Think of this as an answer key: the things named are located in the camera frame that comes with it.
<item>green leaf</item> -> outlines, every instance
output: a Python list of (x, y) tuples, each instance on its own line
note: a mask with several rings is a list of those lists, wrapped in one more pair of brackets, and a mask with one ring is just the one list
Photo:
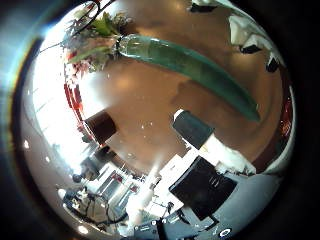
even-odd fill
[(102, 46), (102, 47), (96, 47), (96, 48), (92, 48), (90, 50), (87, 50), (87, 51), (84, 51), (80, 54), (77, 54), (76, 56), (74, 56), (73, 58), (71, 58), (68, 63), (76, 63), (76, 62), (79, 62), (83, 59), (86, 59), (87, 57), (95, 54), (95, 53), (101, 53), (101, 52), (104, 52), (105, 54), (109, 53), (110, 52), (110, 48), (109, 47), (105, 47), (105, 46)]
[(96, 31), (104, 37), (108, 37), (112, 34), (119, 34), (110, 19), (110, 15), (106, 12), (103, 13), (101, 19), (94, 20), (92, 26), (94, 26)]

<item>wooden floor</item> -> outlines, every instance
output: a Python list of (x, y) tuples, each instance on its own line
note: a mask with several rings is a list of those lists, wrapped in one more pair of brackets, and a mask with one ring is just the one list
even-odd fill
[(228, 71), (257, 101), (261, 121), (242, 117), (225, 101), (185, 76), (136, 60), (121, 58), (104, 72), (80, 83), (87, 117), (106, 108), (117, 133), (108, 144), (129, 166), (147, 172), (155, 161), (165, 164), (186, 149), (172, 129), (173, 114), (190, 110), (216, 128), (216, 136), (251, 162), (270, 141), (281, 110), (279, 72), (265, 71), (267, 53), (243, 55), (230, 44), (230, 11), (186, 11), (190, 1), (119, 0), (111, 13), (125, 11), (133, 22), (127, 33), (139, 33), (181, 44), (212, 59)]

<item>flower arrangement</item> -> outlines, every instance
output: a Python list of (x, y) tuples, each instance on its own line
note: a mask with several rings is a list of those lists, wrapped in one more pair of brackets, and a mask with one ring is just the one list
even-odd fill
[(86, 12), (85, 9), (75, 12), (60, 43), (65, 54), (66, 78), (72, 83), (85, 73), (102, 71), (110, 59), (117, 57), (116, 42), (131, 21), (123, 12), (113, 17), (103, 12), (100, 18), (91, 21)]

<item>ceiling light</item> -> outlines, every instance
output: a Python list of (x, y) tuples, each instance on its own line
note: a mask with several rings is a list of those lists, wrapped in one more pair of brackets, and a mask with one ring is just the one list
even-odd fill
[(88, 229), (82, 225), (78, 227), (78, 231), (82, 234), (88, 234), (89, 232)]
[(27, 140), (24, 140), (23, 146), (24, 146), (24, 148), (26, 148), (26, 149), (29, 149), (29, 148), (30, 148), (29, 143), (28, 143)]

